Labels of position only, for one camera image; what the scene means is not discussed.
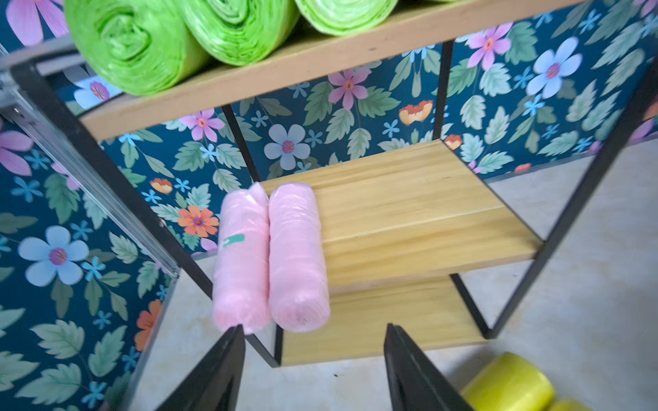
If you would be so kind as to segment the pink roll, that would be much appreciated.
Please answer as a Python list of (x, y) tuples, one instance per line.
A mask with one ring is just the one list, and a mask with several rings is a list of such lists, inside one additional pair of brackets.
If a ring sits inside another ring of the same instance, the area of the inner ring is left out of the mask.
[(271, 323), (268, 202), (260, 183), (224, 197), (212, 276), (212, 320), (219, 330), (241, 325), (253, 335)]
[(270, 197), (269, 219), (272, 318), (288, 332), (318, 330), (331, 308), (314, 190), (303, 183), (280, 185)]

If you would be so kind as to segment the green roll diagonal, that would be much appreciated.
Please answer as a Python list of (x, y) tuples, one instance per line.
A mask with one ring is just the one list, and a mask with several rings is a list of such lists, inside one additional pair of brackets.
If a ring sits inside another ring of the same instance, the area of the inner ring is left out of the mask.
[(68, 0), (63, 11), (91, 68), (127, 94), (157, 94), (210, 61), (175, 1)]

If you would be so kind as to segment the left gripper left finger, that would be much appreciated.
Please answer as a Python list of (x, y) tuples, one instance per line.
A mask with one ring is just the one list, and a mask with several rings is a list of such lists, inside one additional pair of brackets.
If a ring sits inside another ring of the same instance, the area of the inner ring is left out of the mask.
[(157, 411), (235, 410), (245, 352), (243, 327), (231, 327)]

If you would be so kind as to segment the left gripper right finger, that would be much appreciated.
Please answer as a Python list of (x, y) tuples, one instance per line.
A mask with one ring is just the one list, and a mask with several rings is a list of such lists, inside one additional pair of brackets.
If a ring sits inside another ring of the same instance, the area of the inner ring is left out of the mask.
[(401, 326), (387, 326), (384, 357), (394, 410), (471, 409)]

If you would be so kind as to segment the wooden three-tier shelf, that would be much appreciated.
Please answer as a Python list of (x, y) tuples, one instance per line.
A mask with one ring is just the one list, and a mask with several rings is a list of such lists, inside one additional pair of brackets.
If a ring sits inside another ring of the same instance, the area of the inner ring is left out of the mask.
[[(418, 34), (441, 42), (450, 59), (459, 34), (483, 27), (488, 19), (517, 20), (550, 7), (549, 1), (461, 1), (402, 10), (366, 33), (334, 39), (313, 35), (263, 62), (213, 68), (160, 94), (118, 97), (80, 115), (69, 111), (48, 79), (81, 63), (83, 56), (70, 37), (52, 39), (2, 56), (1, 106), (167, 274), (186, 273), (210, 296), (212, 280), (139, 198), (100, 142), (191, 109), (211, 104), (229, 109), (241, 98), (386, 57), (416, 45)], [(421, 285), (445, 284), (437, 326), (423, 331), (426, 347), (498, 337), (656, 94), (657, 68), (651, 66), (545, 240), (457, 160), (439, 130), (423, 145), (289, 176), (289, 183), (306, 183), (317, 197), (332, 327), (372, 339), (364, 315), (349, 310), (344, 298), (353, 295), (363, 303), (388, 289), (403, 292), (404, 321), (417, 323), (423, 311)]]

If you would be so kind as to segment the green roll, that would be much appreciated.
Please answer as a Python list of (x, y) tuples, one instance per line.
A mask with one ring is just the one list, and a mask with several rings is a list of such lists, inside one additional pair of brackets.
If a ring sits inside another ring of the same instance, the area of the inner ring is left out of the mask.
[(381, 24), (395, 9), (396, 0), (296, 0), (308, 23), (322, 34), (355, 34)]
[(200, 45), (233, 66), (268, 57), (286, 42), (300, 18), (296, 3), (286, 0), (188, 0), (178, 5)]

